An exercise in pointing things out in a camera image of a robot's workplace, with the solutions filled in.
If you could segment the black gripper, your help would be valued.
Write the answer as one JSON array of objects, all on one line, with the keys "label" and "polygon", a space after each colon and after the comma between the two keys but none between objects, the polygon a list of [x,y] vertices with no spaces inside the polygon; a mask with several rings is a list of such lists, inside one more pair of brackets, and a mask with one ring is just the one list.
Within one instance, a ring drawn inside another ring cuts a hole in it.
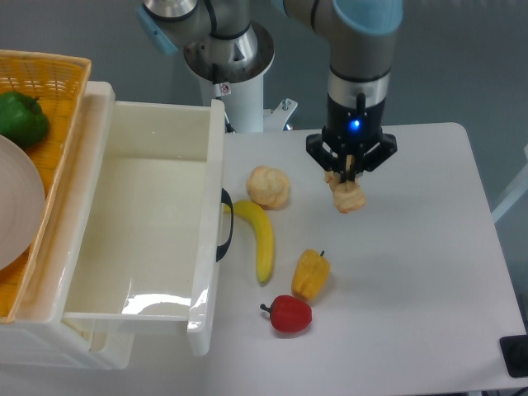
[{"label": "black gripper", "polygon": [[366,104],[366,95],[356,95],[359,106],[348,107],[331,97],[327,101],[327,123],[306,138],[306,152],[323,168],[337,174],[338,183],[352,172],[356,182],[363,172],[372,172],[398,151],[394,135],[383,132],[384,103]]}]

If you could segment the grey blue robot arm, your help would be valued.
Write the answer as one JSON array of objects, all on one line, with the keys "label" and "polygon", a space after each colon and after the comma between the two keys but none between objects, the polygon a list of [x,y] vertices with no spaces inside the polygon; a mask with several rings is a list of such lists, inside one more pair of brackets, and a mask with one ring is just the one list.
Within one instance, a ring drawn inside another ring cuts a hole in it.
[{"label": "grey blue robot arm", "polygon": [[382,129],[400,1],[142,1],[136,15],[164,54],[179,52],[204,101],[226,107],[229,132],[286,127],[262,105],[263,76],[278,63],[296,79],[328,85],[326,121],[307,153],[340,182],[395,154]]}]

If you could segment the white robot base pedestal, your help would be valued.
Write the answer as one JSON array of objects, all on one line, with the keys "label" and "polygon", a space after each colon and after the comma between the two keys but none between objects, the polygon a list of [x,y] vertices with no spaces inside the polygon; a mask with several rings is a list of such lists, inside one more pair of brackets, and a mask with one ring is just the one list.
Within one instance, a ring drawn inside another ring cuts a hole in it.
[{"label": "white robot base pedestal", "polygon": [[238,133],[290,130],[298,102],[284,98],[274,108],[264,106],[264,77],[275,58],[271,34],[250,23],[232,39],[206,36],[184,49],[187,67],[200,84],[202,101],[224,103],[226,129]]}]

